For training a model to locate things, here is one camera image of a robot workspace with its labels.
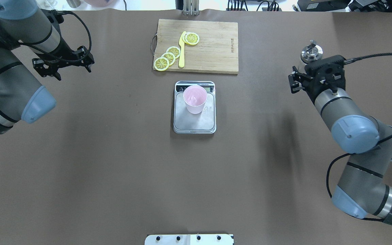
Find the brown tabletop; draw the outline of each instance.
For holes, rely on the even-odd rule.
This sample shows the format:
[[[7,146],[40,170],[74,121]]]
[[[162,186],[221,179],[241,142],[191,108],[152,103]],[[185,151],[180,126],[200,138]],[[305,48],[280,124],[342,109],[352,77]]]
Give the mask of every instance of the brown tabletop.
[[[344,152],[287,75],[310,39],[325,57],[392,52],[390,13],[202,11],[239,25],[238,75],[157,72],[149,49],[159,18],[180,11],[79,12],[96,64],[40,78],[58,105],[0,136],[0,244],[143,244],[147,234],[231,233],[235,244],[392,244],[392,226],[331,203],[328,164]],[[63,37],[87,45],[66,17]],[[392,57],[345,68],[347,93],[392,125]],[[217,131],[173,132],[173,87],[216,84]],[[345,166],[333,168],[334,189]],[[384,177],[392,186],[392,164]]]

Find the lemon slice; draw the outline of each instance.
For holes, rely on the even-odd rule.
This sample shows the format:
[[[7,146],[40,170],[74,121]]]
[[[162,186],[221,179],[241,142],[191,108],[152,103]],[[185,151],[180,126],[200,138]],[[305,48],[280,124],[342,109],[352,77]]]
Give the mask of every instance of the lemon slice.
[[[199,43],[199,35],[194,32],[187,32],[184,36],[184,42],[188,45],[197,45]]]
[[[154,61],[154,68],[157,71],[165,71],[169,67],[168,59],[165,57],[159,57]]]
[[[175,55],[171,52],[166,52],[161,57],[165,57],[166,59],[168,59],[169,66],[173,65],[173,63],[175,62],[175,59],[176,59]]]
[[[175,59],[177,59],[181,55],[181,50],[179,47],[171,46],[170,48],[167,49],[166,52],[170,52],[175,56]]]

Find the wooden cutting board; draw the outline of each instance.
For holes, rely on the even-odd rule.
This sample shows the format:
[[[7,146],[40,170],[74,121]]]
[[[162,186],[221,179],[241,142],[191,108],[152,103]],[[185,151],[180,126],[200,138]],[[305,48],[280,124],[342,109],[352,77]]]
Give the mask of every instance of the wooden cutting board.
[[[178,59],[166,71],[238,74],[238,23],[196,20],[158,20],[154,60],[171,46],[179,47],[183,31],[196,32],[197,45],[185,45],[185,66]]]

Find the knife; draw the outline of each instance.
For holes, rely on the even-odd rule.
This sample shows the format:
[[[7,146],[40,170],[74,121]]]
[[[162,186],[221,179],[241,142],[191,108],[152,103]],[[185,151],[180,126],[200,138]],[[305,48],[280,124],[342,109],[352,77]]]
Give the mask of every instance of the knife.
[[[181,37],[179,37],[179,47],[181,48],[181,54],[179,55],[179,62],[178,62],[178,66],[183,68],[185,63],[184,63],[184,40],[183,37],[185,35],[186,31],[182,32]]]

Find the kitchen scale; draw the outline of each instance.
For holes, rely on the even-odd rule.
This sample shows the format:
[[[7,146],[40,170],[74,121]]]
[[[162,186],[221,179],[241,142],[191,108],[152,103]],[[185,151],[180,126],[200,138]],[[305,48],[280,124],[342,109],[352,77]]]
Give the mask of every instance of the kitchen scale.
[[[207,91],[207,102],[199,114],[187,110],[184,90],[191,85],[199,85]],[[173,131],[176,133],[214,133],[216,132],[216,89],[212,81],[179,81],[173,92]]]

